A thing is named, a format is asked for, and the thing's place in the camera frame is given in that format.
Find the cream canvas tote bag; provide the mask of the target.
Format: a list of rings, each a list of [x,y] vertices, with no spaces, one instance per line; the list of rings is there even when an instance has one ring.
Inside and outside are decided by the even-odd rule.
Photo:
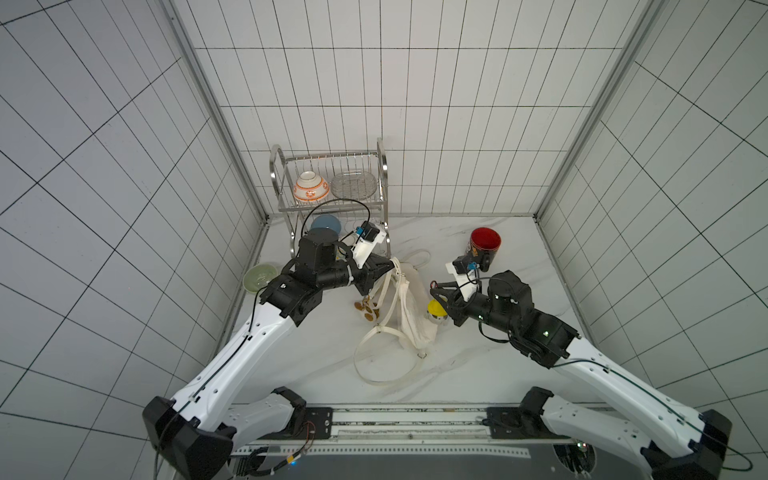
[[[388,386],[412,377],[423,365],[429,349],[434,345],[438,327],[443,323],[431,321],[427,315],[428,295],[420,269],[431,260],[426,249],[417,249],[404,257],[392,259],[394,269],[375,282],[365,296],[379,304],[380,319],[370,322],[372,328],[362,337],[355,348],[352,360],[355,371],[365,383]],[[362,347],[377,336],[390,335],[398,339],[401,347],[414,358],[414,364],[402,376],[391,380],[379,380],[366,376],[357,366]]]

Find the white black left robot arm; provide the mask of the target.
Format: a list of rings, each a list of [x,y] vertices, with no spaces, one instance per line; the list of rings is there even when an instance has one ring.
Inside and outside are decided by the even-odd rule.
[[[307,431],[306,402],[286,387],[234,407],[269,350],[298,329],[327,290],[354,286],[368,294],[394,263],[375,253],[386,233],[370,222],[352,244],[328,228],[314,228],[296,255],[256,296],[250,318],[223,349],[171,398],[157,396],[142,412],[156,453],[155,471],[212,479],[242,446],[264,436],[292,438]]]

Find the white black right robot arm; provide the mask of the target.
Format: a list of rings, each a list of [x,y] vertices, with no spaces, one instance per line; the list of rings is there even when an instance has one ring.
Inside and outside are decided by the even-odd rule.
[[[508,343],[540,366],[591,388],[616,416],[531,388],[522,411],[555,435],[585,441],[654,479],[716,479],[724,468],[731,421],[659,393],[609,359],[578,331],[535,308],[530,287],[511,271],[483,287],[462,277],[434,282],[431,296],[460,326],[468,319],[506,334]]]

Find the brown white plush dog charm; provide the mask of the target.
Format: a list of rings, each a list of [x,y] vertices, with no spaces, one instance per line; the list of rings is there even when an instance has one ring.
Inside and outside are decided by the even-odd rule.
[[[375,322],[380,319],[379,304],[370,297],[356,301],[353,306],[368,322]]]

